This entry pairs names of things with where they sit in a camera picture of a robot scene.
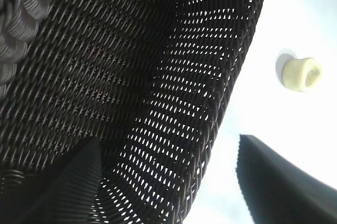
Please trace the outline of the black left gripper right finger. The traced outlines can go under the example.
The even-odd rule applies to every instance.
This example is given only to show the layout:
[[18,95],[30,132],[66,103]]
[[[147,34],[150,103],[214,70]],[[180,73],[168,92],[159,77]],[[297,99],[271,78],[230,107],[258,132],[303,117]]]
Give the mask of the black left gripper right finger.
[[253,135],[241,135],[236,175],[254,223],[336,223],[336,189]]

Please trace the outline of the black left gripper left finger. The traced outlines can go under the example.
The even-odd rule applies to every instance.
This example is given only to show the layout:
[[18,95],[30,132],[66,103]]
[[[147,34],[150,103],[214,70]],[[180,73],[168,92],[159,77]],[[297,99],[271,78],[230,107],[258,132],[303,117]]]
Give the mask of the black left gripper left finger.
[[84,138],[39,174],[1,194],[1,223],[86,223],[101,175],[100,141]]

